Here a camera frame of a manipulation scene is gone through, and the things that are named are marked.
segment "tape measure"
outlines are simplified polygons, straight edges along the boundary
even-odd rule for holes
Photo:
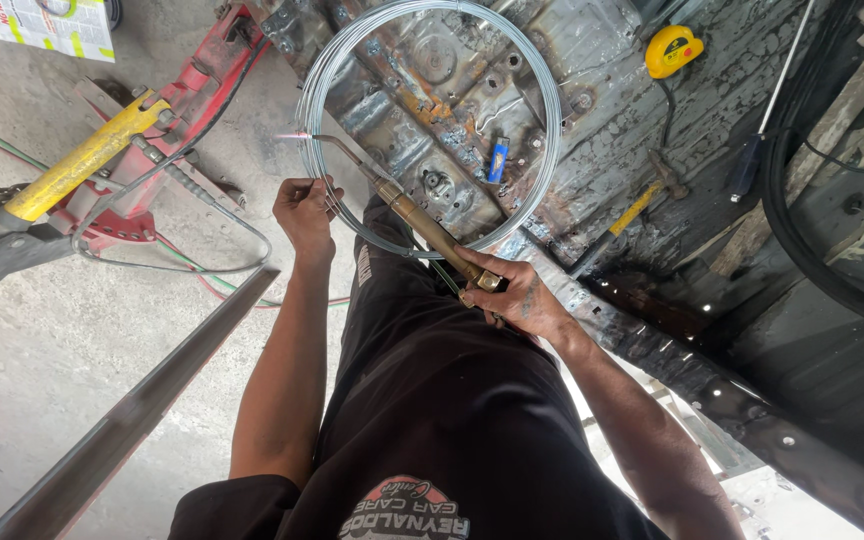
[[[645,50],[645,68],[653,79],[665,79],[695,60],[706,50],[702,40],[685,26],[672,25],[659,30]]]

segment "yellow handle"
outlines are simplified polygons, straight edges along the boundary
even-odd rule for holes
[[[90,174],[128,146],[131,136],[148,130],[159,119],[159,113],[169,109],[168,103],[158,100],[147,110],[140,110],[152,94],[152,90],[146,90],[54,167],[19,191],[3,206],[5,211],[25,221],[36,221],[63,200]]]
[[[637,201],[633,202],[631,206],[629,206],[629,209],[625,210],[625,213],[615,220],[615,223],[612,223],[612,226],[608,228],[608,231],[612,233],[613,236],[618,237],[619,233],[624,231],[633,219],[636,219],[636,216],[642,214],[645,207],[649,206],[652,199],[655,199],[656,195],[658,195],[665,186],[666,185],[663,184],[663,181],[660,179],[653,181],[652,185],[645,190],[645,193],[642,193],[642,196],[639,197]]]

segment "blue lighter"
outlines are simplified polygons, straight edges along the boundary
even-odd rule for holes
[[[509,139],[504,136],[495,141],[492,151],[492,164],[488,167],[488,183],[498,184],[502,180],[502,170],[505,169],[505,158],[509,155]]]

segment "welding torch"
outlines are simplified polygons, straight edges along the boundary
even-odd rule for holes
[[[406,195],[405,191],[402,190],[402,186],[397,181],[389,176],[379,174],[378,171],[368,166],[339,138],[323,134],[309,135],[309,137],[316,141],[330,142],[338,146],[355,163],[359,171],[365,175],[369,183],[375,188],[378,196],[405,223],[409,224],[414,231],[421,235],[432,246],[432,249],[437,251],[443,259],[458,270],[474,288],[483,289],[486,292],[502,292],[508,288],[508,279],[497,276],[489,270],[459,256],[459,253],[455,251],[455,246],[459,242],[439,222],[432,219],[411,197]],[[470,304],[466,304],[466,306],[469,308],[472,307]]]

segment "screwdriver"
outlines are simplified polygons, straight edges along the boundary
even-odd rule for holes
[[[731,202],[737,203],[741,201],[742,197],[752,188],[752,182],[756,179],[756,172],[759,171],[759,162],[762,159],[761,150],[762,141],[765,138],[765,127],[769,123],[769,117],[772,116],[772,110],[776,105],[776,98],[779,97],[779,90],[782,89],[789,67],[792,66],[792,59],[795,58],[795,51],[799,47],[799,40],[802,38],[803,31],[806,30],[806,21],[809,20],[809,15],[812,13],[814,5],[815,0],[808,0],[808,4],[805,6],[805,14],[802,15],[801,22],[798,23],[798,31],[795,33],[795,39],[792,40],[792,47],[789,48],[789,55],[785,59],[782,72],[778,75],[778,82],[775,83],[775,90],[772,91],[769,104],[765,107],[762,123],[758,126],[758,131],[749,135],[748,140],[745,141],[745,144],[742,146],[742,153],[738,158],[738,163],[732,169],[731,176],[728,177],[728,193],[731,194],[729,197]]]

